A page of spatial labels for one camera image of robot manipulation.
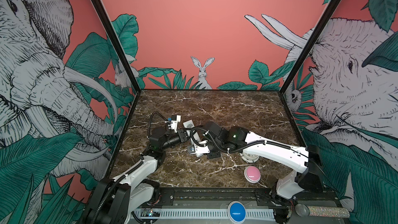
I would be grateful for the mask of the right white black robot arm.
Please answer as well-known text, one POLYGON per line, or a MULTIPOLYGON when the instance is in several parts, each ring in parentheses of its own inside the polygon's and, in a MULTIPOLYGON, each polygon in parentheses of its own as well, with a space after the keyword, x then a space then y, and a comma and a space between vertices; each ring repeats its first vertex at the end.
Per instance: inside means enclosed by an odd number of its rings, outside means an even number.
POLYGON ((273 199, 290 200, 303 191, 322 193, 324 190, 322 162, 315 146, 292 146, 238 126, 227 130, 212 121, 199 127, 199 133, 220 152, 255 155, 291 168, 292 172, 273 186, 269 193, 273 199))

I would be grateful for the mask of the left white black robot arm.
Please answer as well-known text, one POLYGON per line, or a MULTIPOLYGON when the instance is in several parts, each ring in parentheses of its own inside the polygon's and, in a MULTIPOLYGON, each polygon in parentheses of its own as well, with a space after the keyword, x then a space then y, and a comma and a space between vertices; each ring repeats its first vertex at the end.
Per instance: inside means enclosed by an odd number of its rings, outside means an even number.
POLYGON ((155 200, 159 184, 146 178, 165 161, 165 150, 188 140, 185 128, 155 128, 135 165, 112 179, 104 178, 98 183, 78 223, 127 224, 137 207, 155 200))

